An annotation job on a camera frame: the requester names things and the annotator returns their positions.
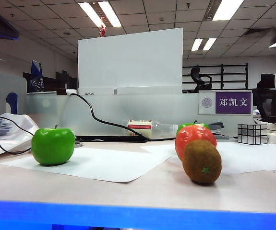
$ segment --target fluorescent light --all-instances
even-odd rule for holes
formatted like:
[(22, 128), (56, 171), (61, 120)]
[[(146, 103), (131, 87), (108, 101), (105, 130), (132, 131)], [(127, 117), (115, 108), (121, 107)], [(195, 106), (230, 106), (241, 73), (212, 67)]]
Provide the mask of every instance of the fluorescent light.
[(242, 2), (243, 0), (222, 0), (214, 15), (213, 21), (231, 19)]
[(108, 1), (99, 1), (98, 4), (114, 27), (122, 26)]
[(103, 25), (103, 27), (106, 27), (89, 3), (82, 2), (82, 3), (79, 3), (79, 5), (98, 28), (100, 28), (101, 25)]
[(200, 47), (200, 44), (201, 44), (202, 40), (203, 40), (202, 38), (196, 38), (195, 41), (194, 41), (194, 43), (193, 43), (191, 51), (198, 50), (198, 48)]
[(276, 43), (274, 43), (271, 46), (269, 46), (269, 48), (272, 48), (272, 47), (276, 47)]
[(206, 42), (203, 50), (209, 50), (215, 41), (216, 41), (216, 38), (209, 38), (208, 41)]

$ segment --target plastic bottle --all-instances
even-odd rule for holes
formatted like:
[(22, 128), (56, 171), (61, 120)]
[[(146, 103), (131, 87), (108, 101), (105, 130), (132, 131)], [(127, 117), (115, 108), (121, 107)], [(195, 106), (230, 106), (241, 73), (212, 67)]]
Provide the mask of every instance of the plastic bottle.
[[(178, 125), (162, 124), (159, 121), (153, 120), (125, 120), (122, 124), (152, 139), (175, 137), (178, 129)], [(123, 132), (126, 136), (135, 135), (133, 132), (126, 129), (124, 129)]]

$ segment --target desk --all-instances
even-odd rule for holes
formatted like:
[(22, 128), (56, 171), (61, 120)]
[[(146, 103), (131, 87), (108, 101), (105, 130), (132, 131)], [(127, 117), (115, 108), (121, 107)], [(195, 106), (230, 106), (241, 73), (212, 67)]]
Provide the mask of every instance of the desk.
[[(171, 143), (84, 145), (143, 151), (140, 146)], [(26, 156), (2, 154), (0, 162)], [(0, 219), (161, 230), (276, 229), (276, 171), (222, 175), (214, 185), (200, 186), (180, 161), (165, 161), (127, 184), (0, 164)]]

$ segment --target kiwi fruit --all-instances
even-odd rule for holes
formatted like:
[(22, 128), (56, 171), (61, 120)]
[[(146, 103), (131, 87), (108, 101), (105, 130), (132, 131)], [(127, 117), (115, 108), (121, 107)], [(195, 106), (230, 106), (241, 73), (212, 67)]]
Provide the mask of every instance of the kiwi fruit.
[(212, 184), (221, 173), (222, 161), (218, 150), (208, 140), (194, 140), (184, 149), (182, 166), (193, 182)]

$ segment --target black office chair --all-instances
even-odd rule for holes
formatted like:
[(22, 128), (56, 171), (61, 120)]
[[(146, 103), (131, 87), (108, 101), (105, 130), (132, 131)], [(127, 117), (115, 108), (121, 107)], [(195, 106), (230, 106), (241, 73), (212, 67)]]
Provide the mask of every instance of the black office chair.
[[(191, 77), (196, 82), (197, 86), (193, 90), (193, 92), (199, 92), (199, 90), (211, 90), (212, 87), (212, 78), (207, 74), (199, 74), (200, 68), (199, 67), (193, 67), (190, 71)], [(209, 84), (205, 84), (205, 81), (203, 81), (201, 78), (207, 77), (210, 79)]]
[(257, 83), (258, 88), (271, 89), (274, 88), (274, 74), (263, 73), (261, 74), (261, 80)]
[(276, 91), (256, 88), (252, 90), (253, 104), (257, 106), (262, 121), (276, 123)]

